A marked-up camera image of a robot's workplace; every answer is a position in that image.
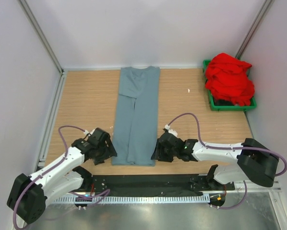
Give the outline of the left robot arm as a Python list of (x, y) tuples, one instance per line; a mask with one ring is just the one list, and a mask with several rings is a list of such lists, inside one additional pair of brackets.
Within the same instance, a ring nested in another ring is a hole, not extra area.
[(62, 141), (65, 152), (52, 163), (30, 175), (22, 173), (15, 178), (7, 200), (7, 206), (13, 211), (15, 229), (19, 229), (17, 218), (32, 224), (61, 196), (78, 189), (88, 191), (93, 176), (81, 166), (84, 162), (92, 160), (98, 165), (117, 156), (108, 132), (98, 127), (91, 132), (81, 131), (84, 138), (75, 140), (70, 146)]

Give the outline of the blue-grey t shirt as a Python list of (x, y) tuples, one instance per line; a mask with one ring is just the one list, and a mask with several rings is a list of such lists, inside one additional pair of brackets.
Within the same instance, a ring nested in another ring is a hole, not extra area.
[(154, 166), (160, 68), (120, 70), (112, 165)]

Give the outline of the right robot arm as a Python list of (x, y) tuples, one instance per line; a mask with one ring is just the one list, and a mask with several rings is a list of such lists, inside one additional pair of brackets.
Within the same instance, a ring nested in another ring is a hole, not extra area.
[(279, 163), (279, 156), (252, 138), (242, 143), (215, 144), (197, 139), (182, 140), (171, 132), (164, 132), (157, 139), (151, 158), (157, 161), (215, 161), (226, 165), (212, 165), (206, 184), (216, 190), (223, 184), (250, 180), (262, 187), (272, 187)]

